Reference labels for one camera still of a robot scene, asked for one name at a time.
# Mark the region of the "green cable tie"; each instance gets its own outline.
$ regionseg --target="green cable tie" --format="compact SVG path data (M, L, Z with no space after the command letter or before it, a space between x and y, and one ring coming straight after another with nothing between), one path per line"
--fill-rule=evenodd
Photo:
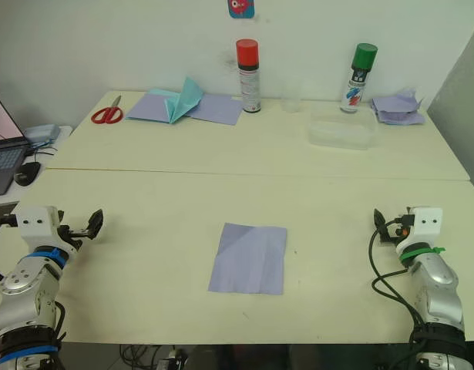
M440 252L443 252L443 251L445 251L445 248L443 248L443 247L417 249L416 251L403 253L401 256L399 256L399 260L401 262L403 262L406 258L418 256L419 254L423 254L423 253L437 253L437 254L440 254Z

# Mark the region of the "spray can label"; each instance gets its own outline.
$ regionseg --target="spray can label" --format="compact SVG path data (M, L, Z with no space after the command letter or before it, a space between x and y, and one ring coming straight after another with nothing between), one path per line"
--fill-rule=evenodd
M242 106L247 112L261 110L261 92L259 91L259 70L244 71L240 69L242 88Z
M367 84L368 71L353 68L353 75L348 81L346 91L341 99L341 109L348 112L356 112L361 96Z

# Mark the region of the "scissors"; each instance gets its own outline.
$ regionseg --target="scissors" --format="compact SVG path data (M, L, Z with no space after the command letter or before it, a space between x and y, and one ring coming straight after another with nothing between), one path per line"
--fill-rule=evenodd
M117 123L123 118L123 112L122 110L118 107L120 98L122 96L119 95L115 100L113 100L113 104L109 107L103 108L96 112L95 114L92 115L91 120L94 123Z

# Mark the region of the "red cap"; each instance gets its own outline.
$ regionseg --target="red cap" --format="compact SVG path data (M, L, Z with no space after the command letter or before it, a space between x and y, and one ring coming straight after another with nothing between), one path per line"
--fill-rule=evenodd
M241 66L256 66L259 64L259 44L253 39L237 41L237 59Z

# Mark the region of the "green cap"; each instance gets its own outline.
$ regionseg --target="green cap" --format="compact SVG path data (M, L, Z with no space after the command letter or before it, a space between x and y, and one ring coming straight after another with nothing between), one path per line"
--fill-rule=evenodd
M370 71L376 54L377 46L365 43L358 44L351 66Z

